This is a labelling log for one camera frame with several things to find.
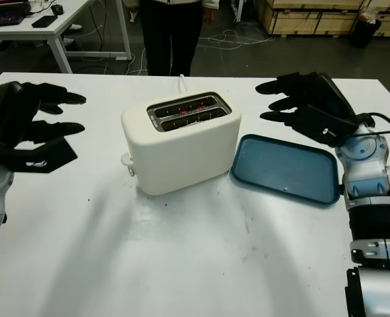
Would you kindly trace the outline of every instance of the plastic tray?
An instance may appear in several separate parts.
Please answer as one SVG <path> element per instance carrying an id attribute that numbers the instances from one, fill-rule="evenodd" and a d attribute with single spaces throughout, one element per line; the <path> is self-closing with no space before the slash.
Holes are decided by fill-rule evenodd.
<path id="1" fill-rule="evenodd" d="M 319 203 L 335 203 L 340 197 L 331 153 L 259 135 L 242 137 L 232 174 L 243 183 Z"/>

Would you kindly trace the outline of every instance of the concrete floor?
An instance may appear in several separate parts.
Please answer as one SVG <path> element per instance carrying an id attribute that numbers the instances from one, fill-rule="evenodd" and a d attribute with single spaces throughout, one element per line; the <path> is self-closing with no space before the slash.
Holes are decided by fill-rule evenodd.
<path id="1" fill-rule="evenodd" d="M 123 50 L 115 7 L 110 4 L 108 9 L 111 32 L 106 28 L 104 50 L 110 48 L 111 50 Z M 93 12 L 96 22 L 98 25 L 101 24 L 104 19 L 104 7 L 101 2 L 95 2 Z M 269 38 L 262 26 L 252 18 L 254 16 L 254 13 L 251 13 L 251 18 L 245 17 L 244 23 L 233 26 L 234 15 L 224 0 L 216 22 L 212 25 L 204 25 L 201 37 L 207 38 L 222 34 L 230 29 L 233 31 L 226 33 L 233 36 L 227 37 L 227 40 L 254 42 L 254 40 Z M 89 10 L 84 12 L 76 23 L 83 25 L 83 33 L 95 29 Z M 140 19 L 137 19 L 135 24 L 128 23 L 127 27 L 132 54 L 135 55 L 130 71 L 139 70 L 144 47 Z M 77 41 L 84 50 L 97 50 L 100 46 L 100 39 L 96 32 L 78 37 Z M 379 79 L 390 91 L 390 39 L 374 39 L 365 49 L 353 48 L 349 45 L 347 38 L 322 37 L 275 38 L 270 42 L 246 44 L 236 48 L 238 46 L 238 44 L 213 44 L 208 40 L 199 40 L 192 66 L 192 76 L 276 77 L 297 71 L 301 73 L 317 71 L 328 73 L 334 78 Z M 70 60 L 71 68 L 75 73 L 102 74 L 105 70 L 106 74 L 124 75 L 128 63 L 114 59 Z M 143 61 L 144 68 L 146 68 L 146 60 Z M 6 51 L 0 52 L 0 73 L 4 71 L 50 73 L 59 72 L 59 69 L 45 44 L 36 48 L 33 43 L 15 42 Z M 141 75 L 146 75 L 146 71 L 141 71 Z"/>

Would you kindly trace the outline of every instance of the toaster lever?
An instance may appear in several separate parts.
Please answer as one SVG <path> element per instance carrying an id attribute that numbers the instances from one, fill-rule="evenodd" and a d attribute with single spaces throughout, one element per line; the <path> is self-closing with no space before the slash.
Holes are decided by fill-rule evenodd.
<path id="1" fill-rule="evenodd" d="M 127 166 L 130 176 L 134 177 L 136 173 L 135 168 L 133 167 L 133 159 L 130 157 L 129 152 L 126 152 L 121 156 L 121 163 L 122 165 Z"/>

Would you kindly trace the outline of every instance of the white toaster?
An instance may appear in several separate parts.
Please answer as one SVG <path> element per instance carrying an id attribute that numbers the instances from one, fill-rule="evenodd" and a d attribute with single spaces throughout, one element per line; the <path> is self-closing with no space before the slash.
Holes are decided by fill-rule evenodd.
<path id="1" fill-rule="evenodd" d="M 231 168 L 241 118 L 215 92 L 131 107 L 121 116 L 130 152 L 121 162 L 149 195 L 208 180 Z"/>

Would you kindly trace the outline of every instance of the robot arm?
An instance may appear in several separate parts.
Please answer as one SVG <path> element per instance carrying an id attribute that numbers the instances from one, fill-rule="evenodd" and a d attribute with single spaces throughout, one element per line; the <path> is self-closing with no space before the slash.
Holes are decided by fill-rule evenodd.
<path id="1" fill-rule="evenodd" d="M 64 136 L 79 133 L 84 127 L 78 123 L 34 122 L 38 110 L 61 114 L 58 104 L 85 102 L 85 97 L 55 85 L 0 85 L 0 227 L 7 220 L 5 194 L 14 172 L 50 173 L 77 158 Z M 23 141 L 44 144 L 33 150 L 15 149 Z"/>
<path id="2" fill-rule="evenodd" d="M 291 74 L 259 85 L 261 94 L 288 97 L 261 118 L 284 122 L 330 147 L 344 167 L 344 200 L 350 217 L 352 261 L 347 271 L 349 316 L 390 316 L 390 167 L 383 133 L 369 114 L 356 115 L 326 75 Z M 296 108 L 294 112 L 282 112 Z"/>

